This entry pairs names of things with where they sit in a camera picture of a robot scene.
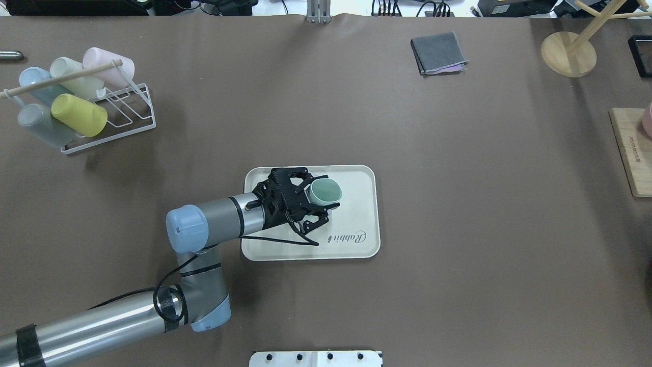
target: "cup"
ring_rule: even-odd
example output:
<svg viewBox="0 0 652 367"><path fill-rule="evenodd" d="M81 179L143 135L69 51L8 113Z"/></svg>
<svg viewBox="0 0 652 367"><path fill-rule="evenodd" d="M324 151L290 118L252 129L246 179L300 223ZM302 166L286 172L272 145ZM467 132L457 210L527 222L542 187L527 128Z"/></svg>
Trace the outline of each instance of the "cup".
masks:
<svg viewBox="0 0 652 367"><path fill-rule="evenodd" d="M95 136L106 126L108 113L95 103L69 94L52 103L52 116L85 136Z"/></svg>
<svg viewBox="0 0 652 367"><path fill-rule="evenodd" d="M42 82L52 78L50 74L41 69L40 67L28 67L23 70L18 77L18 82L21 86L28 86L30 84ZM68 89L64 88L61 84L55 84L49 87L43 87L29 92L34 98L38 99L41 103L50 107L54 99L64 93L72 93Z"/></svg>
<svg viewBox="0 0 652 367"><path fill-rule="evenodd" d="M101 48L91 47L86 51L81 62L83 63L84 69L89 69L94 66L110 63L114 59L122 60L123 66L119 68L129 77L130 80L133 80L136 67L134 66L133 60L128 57L120 56ZM95 76L102 79L107 84L111 84L118 88L126 88L129 86L129 82L125 80L125 77L115 67L109 70L100 71L96 73Z"/></svg>
<svg viewBox="0 0 652 367"><path fill-rule="evenodd" d="M643 111L643 130L652 138L652 104Z"/></svg>
<svg viewBox="0 0 652 367"><path fill-rule="evenodd" d="M75 130L50 116L50 109L41 104L28 104L18 113L18 125L53 148L60 148L75 137Z"/></svg>
<svg viewBox="0 0 652 367"><path fill-rule="evenodd" d="M60 57L52 62L50 75L52 75L52 78L58 78L82 69L83 66L79 61L74 61L67 57ZM94 76L82 76L81 78L61 82L61 85L70 89L77 97L82 99L95 98L97 96L96 91L104 88L104 82Z"/></svg>
<svg viewBox="0 0 652 367"><path fill-rule="evenodd" d="M314 180L308 186L308 201L319 206L326 206L338 202L342 198L342 189L330 178Z"/></svg>

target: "round wooden base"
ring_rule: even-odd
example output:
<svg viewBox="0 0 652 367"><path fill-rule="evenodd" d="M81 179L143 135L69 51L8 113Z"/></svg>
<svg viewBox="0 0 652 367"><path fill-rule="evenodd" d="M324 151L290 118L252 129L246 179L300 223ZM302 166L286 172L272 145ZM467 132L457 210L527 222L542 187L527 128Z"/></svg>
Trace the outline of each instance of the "round wooden base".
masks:
<svg viewBox="0 0 652 367"><path fill-rule="evenodd" d="M569 78L585 76L595 67L597 55L595 49L587 41L569 56L567 48L578 37L573 32L557 32L547 36L541 43L543 61L556 73Z"/></svg>

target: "wooden stand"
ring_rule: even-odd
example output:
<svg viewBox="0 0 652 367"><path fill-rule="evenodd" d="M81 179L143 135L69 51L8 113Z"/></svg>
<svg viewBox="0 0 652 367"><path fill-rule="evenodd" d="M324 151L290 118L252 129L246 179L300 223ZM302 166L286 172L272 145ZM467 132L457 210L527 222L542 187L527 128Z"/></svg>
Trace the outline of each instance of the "wooden stand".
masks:
<svg viewBox="0 0 652 367"><path fill-rule="evenodd" d="M595 16L595 19L579 35L573 32L557 32L547 36L541 43L541 57L546 65L569 78L579 78L591 72L597 62L597 55L589 39L607 20L652 15L652 12L614 15L625 1L612 0L602 12L597 12L577 0L575 4ZM639 0L639 4L647 8L645 0Z"/></svg>

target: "wooden dowel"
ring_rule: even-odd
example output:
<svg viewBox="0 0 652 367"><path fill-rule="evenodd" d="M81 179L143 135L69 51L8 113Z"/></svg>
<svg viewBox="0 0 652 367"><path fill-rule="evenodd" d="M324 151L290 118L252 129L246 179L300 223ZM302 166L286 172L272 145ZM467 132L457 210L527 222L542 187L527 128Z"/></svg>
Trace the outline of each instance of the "wooden dowel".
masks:
<svg viewBox="0 0 652 367"><path fill-rule="evenodd" d="M614 13L620 9L620 7L623 6L626 0L612 0L611 3L607 4L607 6L600 12L595 19L580 33L580 36L577 37L567 48L566 52L568 56L572 56L579 50L580 46L584 44L584 42L588 41L594 34L595 32L602 27L607 20L609 20L609 17L614 15Z"/></svg>
<svg viewBox="0 0 652 367"><path fill-rule="evenodd" d="M610 16L609 19L623 19L623 18L631 18L635 16L652 16L652 12L614 14Z"/></svg>
<svg viewBox="0 0 652 367"><path fill-rule="evenodd" d="M582 10L586 11L592 16L598 16L600 14L599 11L591 8L590 6L586 5L585 3L581 1L576 1L575 5L580 7ZM631 18L633 16L652 16L652 12L639 12L639 13L623 13L623 14L614 14L609 17L609 19L625 19L625 18Z"/></svg>
<svg viewBox="0 0 652 367"><path fill-rule="evenodd" d="M586 11L587 13L589 13L592 16L598 16L600 14L599 11L591 8L590 6L586 5L585 3L583 3L583 2L581 2L579 0L575 1L575 5L577 5L579 8Z"/></svg>
<svg viewBox="0 0 652 367"><path fill-rule="evenodd" d="M122 66L123 62L120 59L114 59L113 63L115 63L115 66ZM48 86L53 86L54 84L59 84L61 82L67 82L69 80L81 78L82 76L88 76L95 74L96 72L100 71L105 71L113 68L113 63L106 63L106 64L101 64L97 65L96 67L91 67L88 69L80 70L80 71L75 71L70 74L62 75L58 78L52 78L52 79L47 79L43 80L42 82L34 83L34 84L29 84L28 86L22 86L14 89L10 89L8 92L10 95L21 95L23 93L28 93L36 89L40 89L43 87L48 87ZM0 99L6 98L7 96L2 92L3 89L0 89Z"/></svg>

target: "gray cup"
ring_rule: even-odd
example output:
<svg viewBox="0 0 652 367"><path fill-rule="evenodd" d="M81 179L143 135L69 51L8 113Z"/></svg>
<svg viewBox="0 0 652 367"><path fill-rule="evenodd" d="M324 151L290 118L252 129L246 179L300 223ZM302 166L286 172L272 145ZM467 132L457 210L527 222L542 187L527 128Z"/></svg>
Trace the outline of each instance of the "gray cup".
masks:
<svg viewBox="0 0 652 367"><path fill-rule="evenodd" d="M50 109L41 104L28 104L18 113L18 125L36 135L47 145L60 148L75 137L75 130L50 115Z"/></svg>

